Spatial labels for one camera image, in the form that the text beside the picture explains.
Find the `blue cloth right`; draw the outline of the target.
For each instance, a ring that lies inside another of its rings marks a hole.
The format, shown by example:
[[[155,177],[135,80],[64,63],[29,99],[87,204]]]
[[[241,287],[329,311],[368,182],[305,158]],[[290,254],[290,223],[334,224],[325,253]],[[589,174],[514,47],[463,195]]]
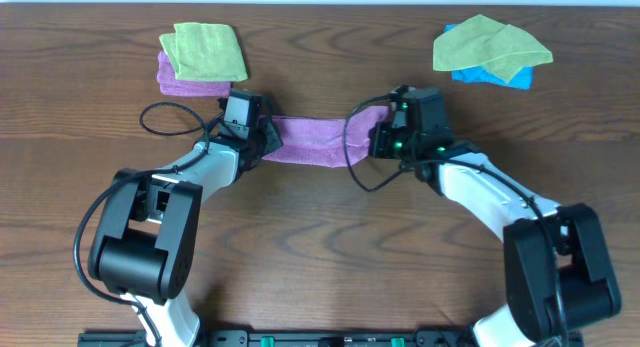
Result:
[[[503,25],[502,23],[494,21],[492,19],[488,19],[488,21],[489,22],[486,22],[486,23],[482,22],[486,25],[486,26],[483,25],[484,26],[483,31],[484,30],[490,31],[492,29],[498,28],[497,27],[498,25]],[[444,51],[443,48],[445,48],[445,47],[441,48],[442,46],[440,47],[438,46],[438,44],[440,43],[440,40],[442,39],[442,36],[447,34],[450,30],[456,28],[456,26],[458,25],[459,24],[446,25],[444,27],[443,33],[434,40],[434,43],[433,43],[434,61],[436,60],[438,53]],[[529,44],[531,46],[535,47],[539,45],[539,41],[524,30],[521,30],[521,33],[518,36],[519,36],[518,41],[521,41],[524,43],[525,40],[527,41],[531,40],[529,41],[530,42]],[[521,89],[521,90],[529,90],[533,83],[533,67],[521,68],[518,71],[518,73],[508,82],[505,82],[504,80],[498,78],[497,76],[490,73],[489,71],[487,71],[481,66],[474,66],[474,67],[465,68],[465,69],[453,70],[451,72],[451,75],[452,75],[452,80],[454,81],[461,81],[464,83],[489,83],[489,84],[514,88],[514,89]]]

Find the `folded purple cloth left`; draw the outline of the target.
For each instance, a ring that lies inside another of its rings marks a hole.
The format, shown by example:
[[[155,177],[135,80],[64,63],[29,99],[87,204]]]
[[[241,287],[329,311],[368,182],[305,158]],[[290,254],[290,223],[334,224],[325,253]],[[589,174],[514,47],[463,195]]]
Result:
[[[227,97],[232,87],[231,82],[177,80],[174,68],[164,51],[158,53],[156,80],[162,94],[177,97]]]

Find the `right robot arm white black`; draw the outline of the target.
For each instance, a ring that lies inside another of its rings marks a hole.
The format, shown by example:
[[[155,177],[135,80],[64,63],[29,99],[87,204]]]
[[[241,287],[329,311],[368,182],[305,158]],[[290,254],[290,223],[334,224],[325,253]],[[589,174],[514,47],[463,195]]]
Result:
[[[449,131],[379,123],[369,154],[396,159],[439,195],[457,202],[501,241],[506,304],[477,321],[478,346],[571,345],[571,333],[614,317],[622,298],[597,213],[562,206],[500,171]]]

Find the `crumpled green cloth right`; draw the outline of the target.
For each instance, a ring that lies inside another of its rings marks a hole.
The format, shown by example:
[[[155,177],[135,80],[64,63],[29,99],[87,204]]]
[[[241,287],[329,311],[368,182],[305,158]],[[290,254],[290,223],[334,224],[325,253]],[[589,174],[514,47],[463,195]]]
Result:
[[[505,83],[524,68],[550,64],[552,52],[529,32],[484,15],[476,15],[433,42],[434,71],[481,67]]]

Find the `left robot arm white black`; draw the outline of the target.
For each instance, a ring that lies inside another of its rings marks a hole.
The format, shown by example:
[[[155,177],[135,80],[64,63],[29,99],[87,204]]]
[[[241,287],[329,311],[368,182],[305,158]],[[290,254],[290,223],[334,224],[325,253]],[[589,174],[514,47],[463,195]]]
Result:
[[[272,118],[216,119],[192,150],[152,170],[122,169],[95,202],[102,214],[86,267],[87,288],[132,307],[147,346],[205,346],[201,319],[184,290],[192,268],[201,205],[236,182],[282,140]]]

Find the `large purple microfiber cloth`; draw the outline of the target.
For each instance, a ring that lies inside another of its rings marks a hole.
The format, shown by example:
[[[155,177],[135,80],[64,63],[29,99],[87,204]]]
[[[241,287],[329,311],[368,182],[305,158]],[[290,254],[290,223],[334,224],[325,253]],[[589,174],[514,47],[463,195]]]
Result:
[[[346,149],[352,165],[365,159],[369,153],[370,131],[389,114],[387,106],[369,106],[349,121]],[[283,146],[264,156],[267,161],[286,164],[313,165],[328,168],[347,166],[343,129],[345,119],[312,119],[274,116]]]

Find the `folded green cloth left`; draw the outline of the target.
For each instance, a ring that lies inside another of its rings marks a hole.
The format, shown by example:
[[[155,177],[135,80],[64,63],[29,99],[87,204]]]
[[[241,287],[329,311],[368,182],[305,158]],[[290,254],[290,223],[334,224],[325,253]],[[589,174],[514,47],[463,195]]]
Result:
[[[176,23],[159,36],[177,80],[242,82],[248,71],[234,29],[225,24]]]

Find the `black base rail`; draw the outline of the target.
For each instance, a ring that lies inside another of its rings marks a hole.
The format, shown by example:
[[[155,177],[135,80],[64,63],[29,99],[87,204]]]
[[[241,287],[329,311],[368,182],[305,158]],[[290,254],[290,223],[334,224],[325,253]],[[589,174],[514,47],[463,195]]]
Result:
[[[150,346],[139,332],[85,332],[78,335],[79,347]],[[218,330],[200,334],[196,347],[479,347],[560,346],[557,340],[531,342],[480,342],[470,330],[421,329],[413,333],[273,332]]]

